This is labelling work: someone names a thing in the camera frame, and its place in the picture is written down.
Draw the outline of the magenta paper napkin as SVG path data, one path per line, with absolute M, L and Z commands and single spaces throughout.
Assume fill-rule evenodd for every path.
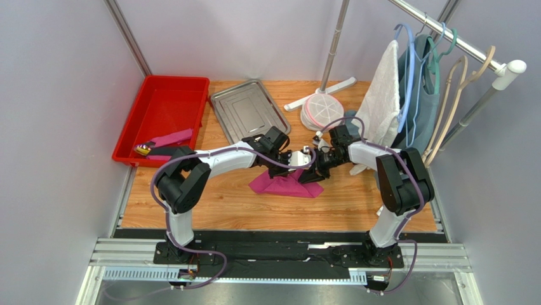
M 297 198 L 317 198 L 323 193 L 324 188 L 317 182 L 301 184 L 299 178 L 303 170 L 298 169 L 290 172 L 287 176 L 270 177 L 266 170 L 252 180 L 248 186 L 257 194 L 273 194 L 278 196 L 289 196 Z

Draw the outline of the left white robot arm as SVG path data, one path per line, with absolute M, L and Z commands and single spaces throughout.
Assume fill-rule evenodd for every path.
M 216 250 L 199 250 L 194 241 L 192 211 L 203 195 L 207 182 L 234 170 L 265 166 L 271 178 L 287 176 L 300 167 L 292 161 L 287 147 L 289 137 L 276 127 L 265 134 L 242 139 L 235 144 L 208 151 L 187 146 L 176 148 L 171 158 L 151 179 L 150 194 L 164 210 L 165 241 L 156 245 L 156 264 L 185 264 L 200 254 L 214 257 Z

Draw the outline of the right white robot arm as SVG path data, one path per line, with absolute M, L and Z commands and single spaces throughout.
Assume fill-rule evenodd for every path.
M 419 151 L 393 150 L 352 135 L 344 125 L 329 130 L 331 146 L 318 149 L 315 162 L 304 170 L 301 184 L 330 178 L 330 170 L 346 163 L 366 166 L 377 173 L 383 209 L 369 231 L 374 248 L 389 248 L 411 217 L 435 197 L 434 186 Z

